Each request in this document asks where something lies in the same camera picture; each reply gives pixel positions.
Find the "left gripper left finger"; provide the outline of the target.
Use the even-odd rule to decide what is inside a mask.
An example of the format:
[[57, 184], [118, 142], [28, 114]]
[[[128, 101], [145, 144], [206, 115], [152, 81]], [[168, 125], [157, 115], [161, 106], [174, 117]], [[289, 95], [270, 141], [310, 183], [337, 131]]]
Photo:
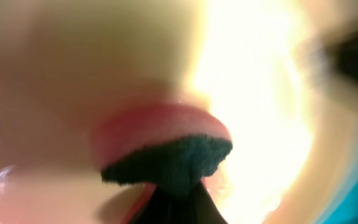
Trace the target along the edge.
[[147, 203], [132, 217], [131, 224], [174, 224], [178, 200], [157, 187]]

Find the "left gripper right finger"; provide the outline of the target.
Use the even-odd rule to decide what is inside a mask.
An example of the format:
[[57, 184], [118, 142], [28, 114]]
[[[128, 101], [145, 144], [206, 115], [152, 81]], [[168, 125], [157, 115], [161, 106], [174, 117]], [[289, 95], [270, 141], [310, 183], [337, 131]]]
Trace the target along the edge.
[[181, 200], [179, 224], [227, 224], [202, 182]]

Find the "green and pink sponge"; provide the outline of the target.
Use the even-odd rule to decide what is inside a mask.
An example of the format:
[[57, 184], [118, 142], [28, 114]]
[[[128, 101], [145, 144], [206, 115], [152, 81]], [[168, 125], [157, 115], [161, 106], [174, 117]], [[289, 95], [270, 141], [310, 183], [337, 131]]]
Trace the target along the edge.
[[220, 120], [175, 104], [123, 111], [94, 130], [91, 143], [105, 182], [147, 182], [176, 197], [213, 175], [232, 150], [231, 135]]

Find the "yellow-green rimmed plate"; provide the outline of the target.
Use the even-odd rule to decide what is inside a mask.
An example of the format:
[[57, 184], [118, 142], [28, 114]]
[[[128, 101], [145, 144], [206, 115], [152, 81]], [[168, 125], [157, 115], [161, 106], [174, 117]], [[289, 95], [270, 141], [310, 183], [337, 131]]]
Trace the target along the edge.
[[131, 223], [155, 184], [105, 182], [91, 133], [203, 110], [232, 150], [202, 182], [227, 223], [316, 223], [358, 149], [358, 83], [326, 47], [358, 1], [0, 1], [0, 223]]

